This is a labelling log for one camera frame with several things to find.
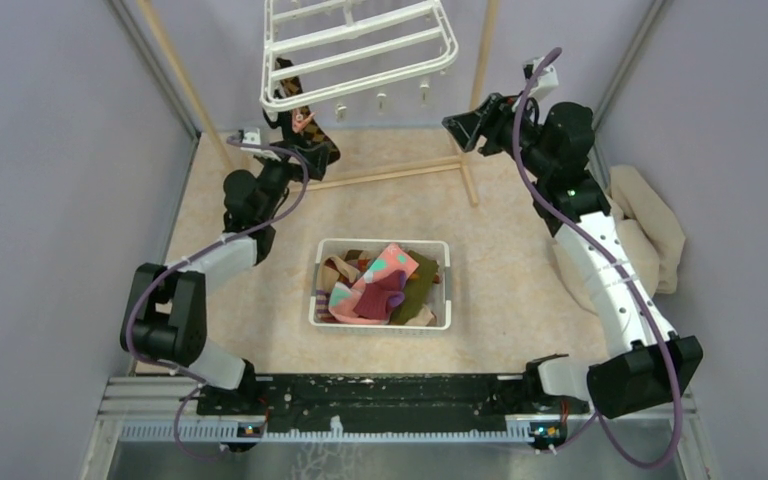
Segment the white plastic basket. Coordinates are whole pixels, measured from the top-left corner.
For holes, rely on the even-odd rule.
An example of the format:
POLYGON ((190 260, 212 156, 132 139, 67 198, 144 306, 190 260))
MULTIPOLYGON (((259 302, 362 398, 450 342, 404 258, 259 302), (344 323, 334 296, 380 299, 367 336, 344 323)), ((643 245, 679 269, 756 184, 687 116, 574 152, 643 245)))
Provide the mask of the white plastic basket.
POLYGON ((314 262, 309 321, 340 333, 436 335, 452 324, 450 286, 443 241, 329 238, 314 262))

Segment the brown argyle sock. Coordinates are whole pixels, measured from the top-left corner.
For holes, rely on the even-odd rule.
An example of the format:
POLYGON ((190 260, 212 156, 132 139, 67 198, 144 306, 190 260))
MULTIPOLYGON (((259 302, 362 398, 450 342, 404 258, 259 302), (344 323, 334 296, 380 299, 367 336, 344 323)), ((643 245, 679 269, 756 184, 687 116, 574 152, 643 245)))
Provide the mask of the brown argyle sock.
MULTIPOLYGON (((298 76, 291 76, 288 78, 281 79, 279 81, 279 86, 273 91, 273 93, 278 99, 287 99, 290 97, 295 97, 303 94, 304 89, 303 89, 300 78, 298 76)), ((307 114, 308 112, 313 112, 308 105, 303 105, 301 107, 294 108, 294 109, 301 109, 305 114, 307 114)), ((298 140, 300 143, 303 143, 304 145, 312 144, 312 143, 321 143, 321 142, 326 143, 330 149, 329 165, 336 163, 341 158, 341 152, 337 147, 337 145, 324 132, 324 130, 317 124, 317 122, 314 119, 305 128, 303 132, 299 134, 294 133, 294 136, 291 139, 298 140)))

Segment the olive green striped sock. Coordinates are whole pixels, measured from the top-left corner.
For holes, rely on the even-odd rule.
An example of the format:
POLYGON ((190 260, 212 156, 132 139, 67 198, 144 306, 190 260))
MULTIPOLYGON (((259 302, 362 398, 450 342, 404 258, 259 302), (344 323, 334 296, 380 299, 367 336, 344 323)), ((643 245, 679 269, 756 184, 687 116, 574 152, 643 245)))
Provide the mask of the olive green striped sock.
POLYGON ((391 313, 391 325, 406 325, 420 313, 438 276, 439 264, 435 260, 415 250, 409 250, 408 255, 418 267, 408 276, 403 290, 404 301, 391 313))

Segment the maroon striped beige sock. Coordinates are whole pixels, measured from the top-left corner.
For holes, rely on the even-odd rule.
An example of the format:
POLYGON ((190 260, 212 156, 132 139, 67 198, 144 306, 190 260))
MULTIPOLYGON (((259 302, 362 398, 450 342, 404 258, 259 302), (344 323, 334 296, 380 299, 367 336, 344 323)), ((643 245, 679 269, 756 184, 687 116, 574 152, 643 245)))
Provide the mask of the maroon striped beige sock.
POLYGON ((314 319, 319 323, 335 323, 329 312, 330 296, 337 283, 351 286, 361 275, 358 268, 339 256, 327 257, 319 264, 315 282, 314 319))

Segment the black sock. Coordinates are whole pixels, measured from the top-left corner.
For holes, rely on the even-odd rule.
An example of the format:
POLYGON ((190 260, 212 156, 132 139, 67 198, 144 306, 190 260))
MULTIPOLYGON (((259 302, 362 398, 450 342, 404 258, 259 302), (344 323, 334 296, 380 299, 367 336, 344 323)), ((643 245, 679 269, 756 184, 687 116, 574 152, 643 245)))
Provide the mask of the black sock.
POLYGON ((270 112, 263 110, 262 115, 270 129, 280 131, 283 140, 290 140, 294 136, 292 128, 293 114, 291 112, 270 112))

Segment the white plastic sock hanger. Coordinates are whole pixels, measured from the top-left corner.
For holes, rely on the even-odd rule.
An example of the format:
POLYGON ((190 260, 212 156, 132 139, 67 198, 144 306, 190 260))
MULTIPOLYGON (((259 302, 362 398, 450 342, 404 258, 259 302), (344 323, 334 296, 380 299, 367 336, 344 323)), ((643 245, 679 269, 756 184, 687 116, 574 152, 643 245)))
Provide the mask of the white plastic sock hanger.
POLYGON ((460 53, 440 1, 267 1, 259 102, 279 113, 430 77, 460 53))

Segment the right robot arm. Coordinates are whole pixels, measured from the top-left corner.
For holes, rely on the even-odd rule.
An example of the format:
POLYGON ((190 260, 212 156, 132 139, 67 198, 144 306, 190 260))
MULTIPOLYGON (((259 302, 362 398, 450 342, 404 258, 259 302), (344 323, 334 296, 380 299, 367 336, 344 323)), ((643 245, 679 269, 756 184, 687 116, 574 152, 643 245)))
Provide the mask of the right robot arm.
POLYGON ((533 206, 584 280, 601 321, 608 357, 587 364, 557 354, 530 362, 523 398, 548 412, 562 396, 588 401, 605 419, 678 405, 703 358, 694 336, 681 336, 654 306, 622 245, 606 194, 587 170, 593 112, 574 102, 543 120, 518 113, 516 96, 489 95, 442 125, 463 152, 508 154, 533 206))

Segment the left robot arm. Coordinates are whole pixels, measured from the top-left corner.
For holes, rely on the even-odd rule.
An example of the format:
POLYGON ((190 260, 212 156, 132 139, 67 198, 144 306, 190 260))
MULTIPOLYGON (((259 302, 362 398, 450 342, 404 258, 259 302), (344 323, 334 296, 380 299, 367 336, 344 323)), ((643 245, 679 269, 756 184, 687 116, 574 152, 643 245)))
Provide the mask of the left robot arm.
POLYGON ((274 225, 289 214, 281 207, 290 183, 306 186, 322 179, 333 146, 305 140, 258 145, 239 137, 229 142, 252 150, 262 166, 259 174, 238 169, 225 177, 223 232, 217 240, 175 263, 144 263, 135 270, 120 345, 140 362, 178 370, 221 390, 223 404, 245 414, 260 399, 255 368, 210 339, 207 300, 267 258, 274 225))

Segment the pink patterned sock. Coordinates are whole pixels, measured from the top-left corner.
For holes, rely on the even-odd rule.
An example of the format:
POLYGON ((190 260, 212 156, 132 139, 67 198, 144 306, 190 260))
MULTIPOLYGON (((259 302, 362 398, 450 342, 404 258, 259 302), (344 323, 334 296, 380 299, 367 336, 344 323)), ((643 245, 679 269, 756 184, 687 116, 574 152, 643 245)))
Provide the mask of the pink patterned sock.
POLYGON ((408 276, 413 273, 418 264, 408 252, 397 243, 391 243, 373 260, 367 263, 366 269, 351 285, 337 283, 330 296, 329 312, 335 317, 337 323, 349 325, 386 325, 388 322, 367 320, 358 317, 353 312, 353 307, 358 302, 361 293, 368 283, 373 283, 395 272, 403 271, 408 276))

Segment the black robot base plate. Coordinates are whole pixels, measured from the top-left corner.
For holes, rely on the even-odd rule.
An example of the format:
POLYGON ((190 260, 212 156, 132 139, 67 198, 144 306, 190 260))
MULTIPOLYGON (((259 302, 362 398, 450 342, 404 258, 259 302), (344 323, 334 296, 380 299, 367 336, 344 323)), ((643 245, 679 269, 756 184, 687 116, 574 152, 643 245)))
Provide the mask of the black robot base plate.
POLYGON ((261 416, 238 433, 277 441, 564 443, 587 402, 549 396, 523 374, 259 375, 205 387, 200 416, 261 416))

